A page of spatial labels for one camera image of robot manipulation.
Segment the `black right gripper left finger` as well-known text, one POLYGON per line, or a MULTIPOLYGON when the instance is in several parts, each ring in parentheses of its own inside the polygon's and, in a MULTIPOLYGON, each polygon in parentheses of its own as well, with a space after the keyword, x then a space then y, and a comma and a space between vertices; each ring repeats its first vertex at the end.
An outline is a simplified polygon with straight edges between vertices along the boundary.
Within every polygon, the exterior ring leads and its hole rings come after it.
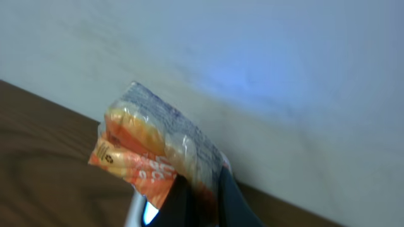
POLYGON ((157 215, 146 227, 198 227, 199 213, 190 183, 177 176, 157 215))

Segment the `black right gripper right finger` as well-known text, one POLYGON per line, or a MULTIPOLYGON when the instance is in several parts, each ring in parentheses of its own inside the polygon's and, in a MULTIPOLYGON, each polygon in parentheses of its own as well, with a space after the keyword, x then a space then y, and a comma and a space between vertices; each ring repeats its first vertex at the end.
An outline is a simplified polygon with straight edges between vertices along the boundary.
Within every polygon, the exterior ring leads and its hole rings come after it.
POLYGON ((263 227, 239 190, 232 174, 222 168, 218 185, 219 227, 263 227))

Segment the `orange snack packet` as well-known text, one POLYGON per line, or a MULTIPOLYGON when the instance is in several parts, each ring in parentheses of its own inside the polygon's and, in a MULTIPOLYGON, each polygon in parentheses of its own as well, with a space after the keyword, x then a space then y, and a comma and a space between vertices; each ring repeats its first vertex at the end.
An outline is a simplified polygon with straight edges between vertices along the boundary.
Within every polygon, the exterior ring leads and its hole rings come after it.
POLYGON ((178 176, 210 223, 218 223, 218 183, 227 158, 187 117, 138 82, 105 111, 90 165, 129 182, 157 209, 178 176))

